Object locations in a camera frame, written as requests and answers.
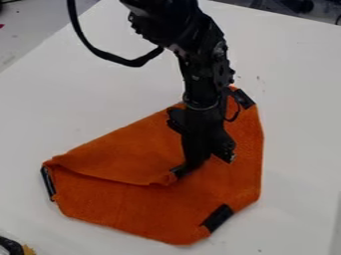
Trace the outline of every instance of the black clip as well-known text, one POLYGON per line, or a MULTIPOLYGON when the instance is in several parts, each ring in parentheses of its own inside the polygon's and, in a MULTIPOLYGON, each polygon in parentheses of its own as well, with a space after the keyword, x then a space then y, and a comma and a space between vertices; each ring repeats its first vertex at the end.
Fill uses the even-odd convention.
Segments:
POLYGON ((40 169, 40 172, 42 174, 42 177, 43 177, 46 189, 47 189, 47 191, 49 193, 50 200, 52 202, 54 202, 55 200, 53 199, 53 196, 56 194, 56 188, 55 188, 55 185, 52 182, 52 178, 50 176, 49 170, 45 166, 43 166, 40 169))

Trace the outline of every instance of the white table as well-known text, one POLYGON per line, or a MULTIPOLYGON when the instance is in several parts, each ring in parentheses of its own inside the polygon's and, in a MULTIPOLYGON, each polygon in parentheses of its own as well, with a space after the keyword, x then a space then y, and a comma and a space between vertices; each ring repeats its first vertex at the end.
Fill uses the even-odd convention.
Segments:
MULTIPOLYGON (((183 90, 171 52, 129 69, 93 56, 67 26, 0 75, 0 229, 39 255, 340 254, 340 27, 201 7, 226 34, 236 84, 260 107, 260 201, 189 248, 63 216, 48 200, 41 162, 177 102, 183 90)), ((127 14, 103 0, 82 21, 95 45, 133 57, 153 46, 129 30, 127 14)))

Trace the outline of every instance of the orange towel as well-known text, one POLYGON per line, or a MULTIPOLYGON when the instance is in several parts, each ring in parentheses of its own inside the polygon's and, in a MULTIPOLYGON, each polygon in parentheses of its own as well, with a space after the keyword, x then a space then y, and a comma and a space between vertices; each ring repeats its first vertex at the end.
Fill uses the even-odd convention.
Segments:
MULTIPOLYGON (((228 101, 228 115, 236 103, 228 101)), ((225 123, 237 158, 212 156, 200 169, 176 180, 183 163, 180 135, 166 110, 44 162, 61 211, 171 244, 207 237, 232 213, 260 194, 263 134, 256 105, 225 123)))

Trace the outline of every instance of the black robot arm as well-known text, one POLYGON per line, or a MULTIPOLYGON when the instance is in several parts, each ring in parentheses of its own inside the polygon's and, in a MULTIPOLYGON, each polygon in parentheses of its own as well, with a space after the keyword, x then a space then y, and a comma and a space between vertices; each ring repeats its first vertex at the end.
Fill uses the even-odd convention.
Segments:
POLYGON ((137 67, 163 48, 178 58, 184 79, 185 109, 169 110, 169 126, 181 134, 185 162, 171 169, 182 177, 200 167, 214 153, 231 163, 235 142, 224 129, 229 84, 233 74, 227 60, 222 31, 199 9, 197 0, 120 0, 131 13, 129 21, 138 34, 158 45, 143 60, 129 61, 98 50, 84 37, 75 0, 68 0, 72 24, 83 43, 97 56, 137 67))

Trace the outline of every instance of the black cable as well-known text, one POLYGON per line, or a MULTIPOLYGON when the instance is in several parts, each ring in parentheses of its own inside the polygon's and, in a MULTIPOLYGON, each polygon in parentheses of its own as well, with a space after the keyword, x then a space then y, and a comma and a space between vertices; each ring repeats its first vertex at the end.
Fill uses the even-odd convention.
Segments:
POLYGON ((102 59, 108 60, 108 61, 112 61, 124 66, 128 66, 128 67, 132 67, 132 68, 138 68, 143 66, 146 62, 148 62, 149 60, 153 59, 154 57, 158 56, 159 54, 161 54, 164 51, 163 47, 157 47, 154 50, 148 52, 147 54, 136 58, 134 60, 127 60, 124 59, 120 56, 108 53, 108 52, 104 52, 101 51, 99 49, 97 49, 96 47, 94 47, 89 41, 88 39, 85 37, 82 29, 81 29, 81 25, 79 23, 78 20, 78 15, 77 15, 77 9, 76 9, 76 3, 75 0, 67 0, 68 1, 68 11, 69 11, 69 16, 71 19, 71 23, 76 31, 76 34, 78 35, 78 37, 81 39, 81 41, 83 42, 83 44, 92 52, 94 53, 97 57, 100 57, 102 59))
POLYGON ((339 17, 336 18, 335 25, 339 25, 340 20, 341 20, 341 14, 339 15, 339 17))
POLYGON ((235 103, 237 104, 238 109, 237 109, 237 111, 234 113, 234 115, 233 115, 232 118, 230 118, 230 119, 228 119, 228 118, 226 118, 226 117, 223 118, 224 120, 226 120, 226 121, 229 122, 229 123, 233 123, 233 122, 239 117, 239 114, 240 114, 240 111, 241 111, 239 101, 238 101, 233 95, 231 95, 231 96, 233 97, 235 103))

